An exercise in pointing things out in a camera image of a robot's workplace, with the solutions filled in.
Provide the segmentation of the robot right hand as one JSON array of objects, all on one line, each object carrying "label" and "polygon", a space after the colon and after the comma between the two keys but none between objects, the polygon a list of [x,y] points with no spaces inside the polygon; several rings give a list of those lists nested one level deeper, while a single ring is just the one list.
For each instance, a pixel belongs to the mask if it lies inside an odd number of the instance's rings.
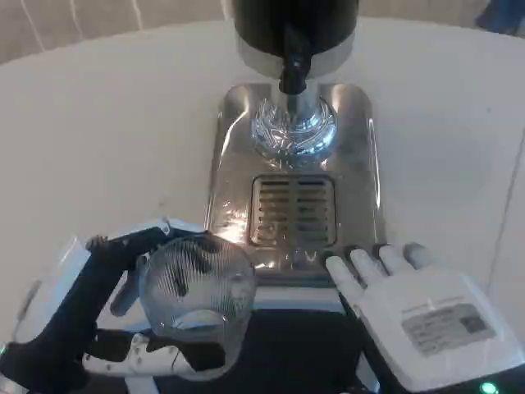
[{"label": "robot right hand", "polygon": [[524,346],[475,281],[419,244],[326,258],[381,393],[521,393]]}]

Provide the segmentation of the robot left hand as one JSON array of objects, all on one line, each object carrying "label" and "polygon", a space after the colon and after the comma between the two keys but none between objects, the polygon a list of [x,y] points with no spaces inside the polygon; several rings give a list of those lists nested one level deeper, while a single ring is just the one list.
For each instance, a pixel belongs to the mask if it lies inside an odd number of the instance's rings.
[{"label": "robot left hand", "polygon": [[148,339],[138,333],[98,328],[98,317],[123,275],[128,277],[113,302],[123,314],[135,300],[137,263],[156,248],[205,230],[172,218],[158,219],[118,236],[74,238],[58,265],[32,291],[11,339],[1,348],[3,393],[68,393],[85,387],[84,362],[117,374],[135,347]]}]

